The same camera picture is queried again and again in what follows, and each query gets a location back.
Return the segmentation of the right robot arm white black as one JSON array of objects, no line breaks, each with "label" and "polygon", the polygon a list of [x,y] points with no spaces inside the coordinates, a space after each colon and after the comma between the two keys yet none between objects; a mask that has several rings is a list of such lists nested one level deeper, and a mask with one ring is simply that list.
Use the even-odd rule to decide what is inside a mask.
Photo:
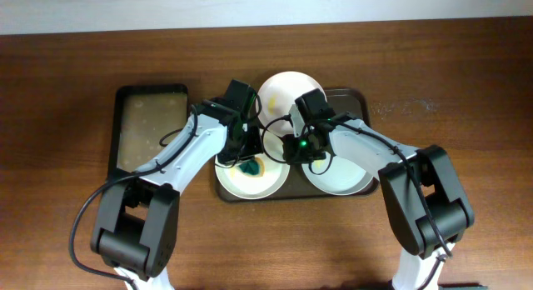
[{"label": "right robot arm white black", "polygon": [[293,134],[283,140],[289,163],[344,158],[381,185],[391,229],[402,247],[391,289],[437,289],[452,249],[475,221],[447,152],[396,142],[350,112],[336,113],[318,89],[296,98],[285,116]]}]

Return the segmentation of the green yellow sponge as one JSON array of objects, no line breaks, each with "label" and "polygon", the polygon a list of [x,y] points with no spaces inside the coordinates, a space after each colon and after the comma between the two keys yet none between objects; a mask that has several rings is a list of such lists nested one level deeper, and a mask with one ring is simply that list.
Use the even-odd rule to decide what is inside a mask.
[{"label": "green yellow sponge", "polygon": [[265,166],[260,158],[253,158],[246,162],[241,163],[238,169],[246,176],[252,178],[259,178],[264,175]]}]

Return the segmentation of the pinkish white plate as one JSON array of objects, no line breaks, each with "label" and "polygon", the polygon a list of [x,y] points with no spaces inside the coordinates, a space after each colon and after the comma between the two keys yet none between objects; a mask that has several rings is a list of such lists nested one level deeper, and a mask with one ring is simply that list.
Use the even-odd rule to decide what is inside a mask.
[{"label": "pinkish white plate", "polygon": [[314,89],[319,89],[326,96],[322,86],[305,73],[287,71],[269,77],[258,91],[262,103],[258,118],[262,126],[288,115],[295,100]]}]

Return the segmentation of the cream white plate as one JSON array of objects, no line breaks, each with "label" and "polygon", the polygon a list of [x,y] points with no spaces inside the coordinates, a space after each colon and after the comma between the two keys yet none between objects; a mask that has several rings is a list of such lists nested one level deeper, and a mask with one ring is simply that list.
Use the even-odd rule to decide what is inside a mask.
[{"label": "cream white plate", "polygon": [[256,155],[254,158],[260,158],[265,166],[265,172],[262,177],[248,177],[244,175],[237,165],[219,165],[215,159],[215,173],[218,182],[231,195],[245,199],[256,200],[266,198],[278,189],[288,178],[290,166],[285,163],[278,163],[271,160],[265,153]]}]

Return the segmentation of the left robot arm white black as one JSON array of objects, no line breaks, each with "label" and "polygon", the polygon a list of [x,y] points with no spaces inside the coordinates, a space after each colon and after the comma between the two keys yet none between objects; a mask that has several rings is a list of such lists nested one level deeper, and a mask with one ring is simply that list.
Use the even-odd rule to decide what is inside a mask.
[{"label": "left robot arm white black", "polygon": [[129,289],[169,289],[166,266],[177,240],[180,196],[210,159],[235,166],[261,153],[257,115],[261,100],[232,80],[221,97],[192,106],[185,127],[154,158],[114,175],[100,198],[90,248],[113,268],[110,278]]}]

